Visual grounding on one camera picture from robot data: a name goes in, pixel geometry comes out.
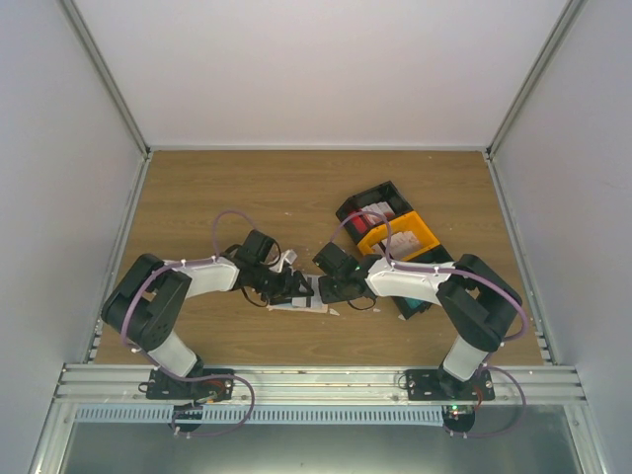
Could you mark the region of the white red credit card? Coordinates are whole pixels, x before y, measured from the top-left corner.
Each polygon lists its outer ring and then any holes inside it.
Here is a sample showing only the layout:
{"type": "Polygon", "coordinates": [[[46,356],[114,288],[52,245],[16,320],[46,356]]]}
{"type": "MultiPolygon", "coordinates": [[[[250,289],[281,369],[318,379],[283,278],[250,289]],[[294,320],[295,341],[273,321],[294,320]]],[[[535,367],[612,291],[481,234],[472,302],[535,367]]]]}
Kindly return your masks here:
{"type": "Polygon", "coordinates": [[[318,278],[316,276],[307,276],[306,278],[312,284],[315,294],[307,298],[293,298],[292,306],[301,309],[320,310],[323,308],[323,303],[319,293],[318,278]]]}

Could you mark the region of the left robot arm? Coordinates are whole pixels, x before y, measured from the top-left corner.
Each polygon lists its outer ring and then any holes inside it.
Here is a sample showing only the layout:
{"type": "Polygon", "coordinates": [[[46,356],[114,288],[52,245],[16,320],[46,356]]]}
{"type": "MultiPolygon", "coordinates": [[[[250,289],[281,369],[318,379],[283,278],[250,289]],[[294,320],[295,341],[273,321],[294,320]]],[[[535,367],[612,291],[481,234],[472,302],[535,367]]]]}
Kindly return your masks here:
{"type": "Polygon", "coordinates": [[[169,377],[183,399],[203,387],[203,362],[176,334],[185,301],[212,292],[241,292],[262,307],[307,309],[320,300],[317,278],[292,267],[296,254],[251,231],[245,241],[201,260],[165,261],[152,254],[137,258],[108,296],[102,321],[116,330],[131,351],[143,353],[169,377]]]}

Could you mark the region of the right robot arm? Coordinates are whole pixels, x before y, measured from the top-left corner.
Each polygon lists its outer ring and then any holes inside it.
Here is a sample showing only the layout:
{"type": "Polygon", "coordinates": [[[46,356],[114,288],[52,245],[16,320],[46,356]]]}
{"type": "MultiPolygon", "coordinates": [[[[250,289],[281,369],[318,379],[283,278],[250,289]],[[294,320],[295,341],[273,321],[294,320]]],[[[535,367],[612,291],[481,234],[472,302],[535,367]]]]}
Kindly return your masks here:
{"type": "Polygon", "coordinates": [[[501,344],[519,339],[528,317],[519,295],[483,260],[465,254],[456,262],[419,264],[370,254],[357,260],[328,243],[313,258],[324,303],[379,297],[418,299],[443,309],[457,338],[438,367],[438,391],[458,400],[501,344]]]}

